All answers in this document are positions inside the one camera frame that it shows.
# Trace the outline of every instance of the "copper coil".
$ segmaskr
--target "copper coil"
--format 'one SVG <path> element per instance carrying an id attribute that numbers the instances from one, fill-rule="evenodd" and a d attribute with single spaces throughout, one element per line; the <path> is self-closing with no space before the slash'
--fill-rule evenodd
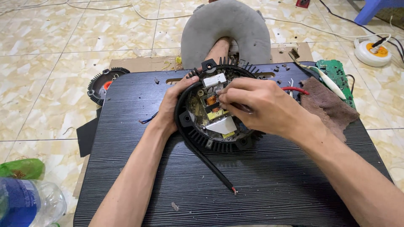
<path id="1" fill-rule="evenodd" d="M 216 103 L 216 96 L 211 96 L 206 99 L 206 105 L 213 105 Z"/>
<path id="2" fill-rule="evenodd" d="M 216 107 L 216 108 L 213 108 L 211 111 L 214 113 L 214 112 L 218 112 L 219 110 L 220 110 L 220 108 Z"/>

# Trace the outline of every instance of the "bottle label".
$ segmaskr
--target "bottle label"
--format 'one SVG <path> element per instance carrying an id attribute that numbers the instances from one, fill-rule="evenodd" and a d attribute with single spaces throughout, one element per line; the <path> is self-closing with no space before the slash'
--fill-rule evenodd
<path id="1" fill-rule="evenodd" d="M 41 203 L 30 181 L 0 177 L 0 204 L 1 227 L 28 227 Z"/>

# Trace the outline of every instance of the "green circuit board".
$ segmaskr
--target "green circuit board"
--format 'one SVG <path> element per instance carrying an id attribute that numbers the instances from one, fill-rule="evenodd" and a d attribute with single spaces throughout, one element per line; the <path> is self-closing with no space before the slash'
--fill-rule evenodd
<path id="1" fill-rule="evenodd" d="M 319 60 L 316 63 L 317 68 L 323 71 L 330 79 L 332 79 L 337 86 L 341 89 L 342 93 L 344 93 L 347 98 L 345 101 L 350 107 L 356 109 L 354 103 L 354 97 L 351 94 L 351 90 L 348 85 L 348 79 L 345 76 L 344 68 L 342 67 L 342 63 L 337 60 Z"/>

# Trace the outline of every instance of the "striped black surface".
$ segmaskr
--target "striped black surface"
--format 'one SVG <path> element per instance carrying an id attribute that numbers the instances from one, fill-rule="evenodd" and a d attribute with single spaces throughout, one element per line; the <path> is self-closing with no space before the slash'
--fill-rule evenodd
<path id="1" fill-rule="evenodd" d="M 257 66 L 264 72 L 274 67 Z M 298 81 L 312 75 L 292 63 L 288 67 L 288 71 L 280 67 L 274 78 L 282 80 L 281 87 L 290 78 L 298 86 Z M 88 226 L 142 136 L 146 125 L 138 120 L 148 119 L 158 110 L 169 87 L 164 82 L 187 72 L 131 73 L 109 87 L 74 216 L 75 227 Z M 350 148 L 391 180 L 360 120 L 350 124 L 344 134 Z M 163 152 L 144 226 L 357 226 L 322 172 L 286 139 L 265 135 L 246 151 L 204 153 L 239 194 L 231 193 L 176 133 Z M 180 207 L 178 212 L 171 202 Z"/>

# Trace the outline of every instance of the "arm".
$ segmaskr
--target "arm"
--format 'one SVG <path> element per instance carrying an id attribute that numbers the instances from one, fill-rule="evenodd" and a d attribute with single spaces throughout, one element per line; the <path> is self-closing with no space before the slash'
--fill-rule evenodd
<path id="1" fill-rule="evenodd" d="M 248 128 L 280 135 L 302 148 L 326 175 L 360 226 L 403 225 L 404 193 L 274 81 L 235 79 L 219 94 L 222 108 Z M 244 113 L 230 105 L 232 102 L 248 105 L 254 113 Z"/>
<path id="2" fill-rule="evenodd" d="M 174 108 L 179 93 L 199 78 L 183 78 L 169 88 L 156 117 L 147 126 L 128 162 L 93 216 L 90 227 L 141 226 L 154 178 L 169 136 L 177 130 Z"/>

